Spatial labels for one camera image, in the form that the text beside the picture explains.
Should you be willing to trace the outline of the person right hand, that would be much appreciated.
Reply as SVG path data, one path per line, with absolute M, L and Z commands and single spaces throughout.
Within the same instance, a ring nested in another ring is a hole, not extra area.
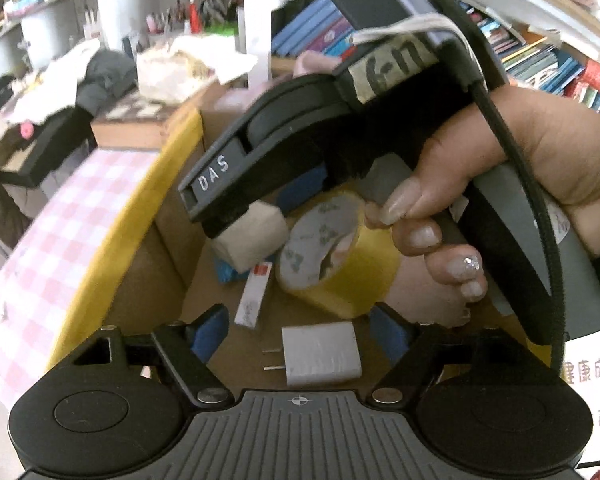
M 600 113 L 573 100 L 519 87 L 491 99 L 513 133 L 535 180 L 566 214 L 600 282 Z M 422 257 L 431 277 L 452 285 L 468 307 L 483 300 L 488 281 L 534 304 L 545 299 L 540 280 L 509 232 L 491 228 L 478 246 L 444 240 L 436 214 L 456 202 L 476 177 L 506 156 L 475 105 L 425 142 L 413 173 L 385 203 L 366 205 L 371 229 L 391 229 L 402 257 Z

